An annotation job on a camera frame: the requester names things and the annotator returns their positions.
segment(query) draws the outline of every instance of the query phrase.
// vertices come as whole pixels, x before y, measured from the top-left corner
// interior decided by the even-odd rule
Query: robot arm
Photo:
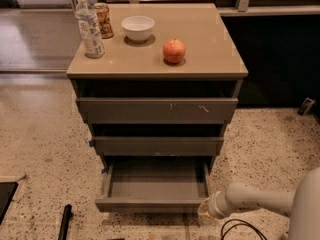
[[[207,207],[208,216],[217,219],[260,208],[290,217],[294,194],[281,190],[260,191],[245,183],[233,182],[225,191],[212,194],[199,210],[206,212]]]
[[[264,208],[290,217],[289,240],[320,236],[320,167],[307,173],[295,192],[260,191],[244,183],[231,183],[212,194],[199,207],[199,215],[223,219],[236,212]]]

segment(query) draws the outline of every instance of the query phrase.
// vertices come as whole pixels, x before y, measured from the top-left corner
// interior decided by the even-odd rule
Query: black pole
[[[70,204],[67,204],[64,207],[58,240],[66,240],[67,239],[69,219],[71,217],[71,208],[72,208],[72,206]]]

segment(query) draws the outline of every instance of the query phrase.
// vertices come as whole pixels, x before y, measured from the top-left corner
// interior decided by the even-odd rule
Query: dresser top
[[[69,78],[243,78],[248,71],[213,4],[111,4],[114,37],[104,39],[105,54],[85,56],[83,44],[76,52]],[[121,27],[127,17],[154,19],[153,35],[143,44],[129,41]],[[186,45],[185,59],[169,65],[162,46],[170,38]]]

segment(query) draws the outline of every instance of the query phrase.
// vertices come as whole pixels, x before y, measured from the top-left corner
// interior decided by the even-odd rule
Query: bottle label
[[[104,53],[104,47],[101,43],[101,33],[97,17],[92,17],[89,21],[79,20],[78,25],[86,54],[101,56]]]

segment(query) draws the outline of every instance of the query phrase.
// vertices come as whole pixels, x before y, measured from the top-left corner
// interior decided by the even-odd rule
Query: drawer
[[[93,125],[97,152],[115,156],[215,156],[221,125]]]
[[[152,79],[107,80],[75,79],[74,88],[78,97],[96,98],[231,98],[238,80],[173,80]]]
[[[90,124],[229,123],[237,98],[78,98],[79,111]]]
[[[205,158],[116,157],[96,205],[101,212],[196,213],[209,195]]]

